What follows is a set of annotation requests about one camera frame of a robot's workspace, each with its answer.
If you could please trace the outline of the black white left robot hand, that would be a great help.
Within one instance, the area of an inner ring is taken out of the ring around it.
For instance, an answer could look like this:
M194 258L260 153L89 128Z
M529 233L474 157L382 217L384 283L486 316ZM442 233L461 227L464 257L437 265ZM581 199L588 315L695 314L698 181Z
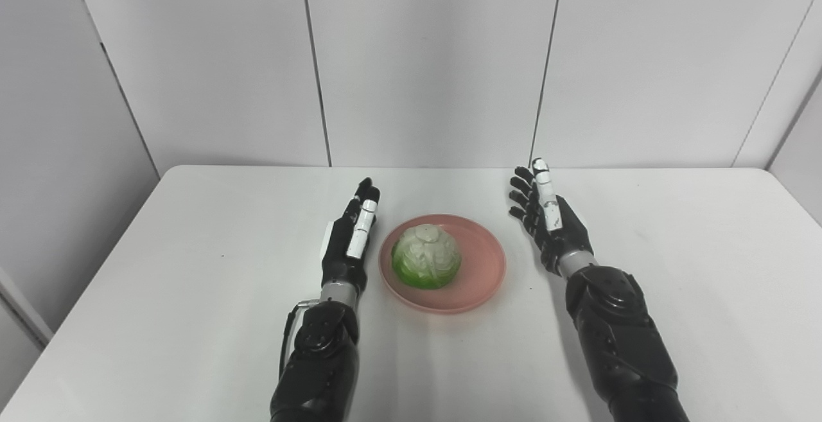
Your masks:
M364 178L343 214L332 223L321 259L321 284L347 283L362 294L367 287L364 261L376 222L381 191L371 178Z

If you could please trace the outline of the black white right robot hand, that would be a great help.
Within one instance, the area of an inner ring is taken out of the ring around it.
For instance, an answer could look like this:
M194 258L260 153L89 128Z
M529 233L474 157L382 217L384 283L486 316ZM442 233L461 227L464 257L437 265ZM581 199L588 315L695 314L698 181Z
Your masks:
M510 183L513 205L509 213L534 241L547 272L568 279L597 263L587 228L555 192L551 170L543 159L534 159L529 168L516 167Z

